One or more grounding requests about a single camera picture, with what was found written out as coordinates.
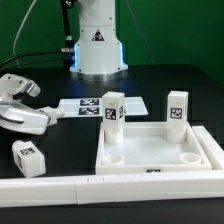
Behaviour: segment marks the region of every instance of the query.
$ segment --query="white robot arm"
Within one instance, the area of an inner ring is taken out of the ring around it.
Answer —
[[[3,75],[0,78],[0,126],[18,132],[43,134],[49,117],[13,100],[18,93],[35,97],[40,93],[40,88],[30,79],[13,74]]]
[[[104,81],[127,69],[116,37],[115,0],[79,0],[79,14],[80,39],[71,72],[83,79]]]

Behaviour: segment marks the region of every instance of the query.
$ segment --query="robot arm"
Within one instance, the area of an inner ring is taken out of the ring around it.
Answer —
[[[18,93],[36,97],[40,87],[21,76],[3,75],[0,78],[0,126],[18,132],[43,134],[49,116],[13,100],[13,96]]]

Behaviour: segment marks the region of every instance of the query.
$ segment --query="green background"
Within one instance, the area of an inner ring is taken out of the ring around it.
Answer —
[[[16,33],[32,1],[0,0],[1,62],[13,56]],[[223,0],[129,0],[129,2],[145,35],[155,64],[193,64],[215,80],[224,83]],[[116,0],[116,8],[117,36],[124,44],[125,62],[129,65],[151,64],[146,46],[133,23],[125,0]],[[69,16],[73,37],[77,41],[79,38],[77,4],[69,11]],[[61,47],[64,47],[64,32],[60,1],[38,0],[18,40],[16,53],[54,50]],[[62,66],[62,64],[54,62],[41,66]]]

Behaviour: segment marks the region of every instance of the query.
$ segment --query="black cable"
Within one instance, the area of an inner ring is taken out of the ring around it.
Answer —
[[[8,63],[19,59],[19,58],[25,58],[25,57],[32,57],[32,56],[38,56],[38,55],[48,55],[48,54],[61,54],[61,50],[55,50],[55,51],[42,51],[42,52],[32,52],[32,53],[25,53],[25,54],[20,54],[17,56],[14,56],[12,58],[7,59],[0,65],[0,70],[7,65]]]
[[[7,68],[1,68],[0,71],[4,71],[6,69],[17,68],[17,67],[23,67],[23,66],[41,64],[41,63],[47,63],[47,62],[52,62],[52,61],[63,61],[64,59],[65,58],[54,58],[54,59],[49,59],[49,60],[44,60],[44,61],[36,61],[36,62],[30,62],[30,63],[25,63],[25,64],[19,64],[19,65],[7,67]]]
[[[130,5],[130,3],[129,3],[129,0],[126,0],[126,5],[127,5],[127,7],[128,7],[129,13],[131,14],[131,18],[132,18],[132,20],[133,20],[133,22],[134,22],[134,24],[135,24],[135,27],[137,28],[137,30],[138,30],[138,32],[139,32],[139,34],[140,34],[140,36],[141,36],[141,38],[142,38],[142,40],[143,40],[145,46],[146,46],[148,56],[149,56],[149,58],[150,58],[152,64],[155,64],[155,62],[154,62],[154,60],[153,60],[153,57],[152,57],[151,49],[150,49],[150,47],[149,47],[149,44],[148,44],[147,40],[145,39],[145,35],[144,35],[144,33],[142,32],[141,27],[140,27],[139,24],[138,24],[138,21],[137,21],[137,19],[136,19],[136,16],[135,16],[133,10],[132,10],[132,7],[131,7],[131,5]]]

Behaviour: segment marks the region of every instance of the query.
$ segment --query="white plastic tray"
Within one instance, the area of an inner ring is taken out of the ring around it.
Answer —
[[[124,141],[108,144],[101,125],[96,160],[96,174],[128,174],[211,170],[212,166],[187,122],[186,141],[170,143],[166,122],[125,123]],[[183,163],[179,156],[194,153],[201,163]]]

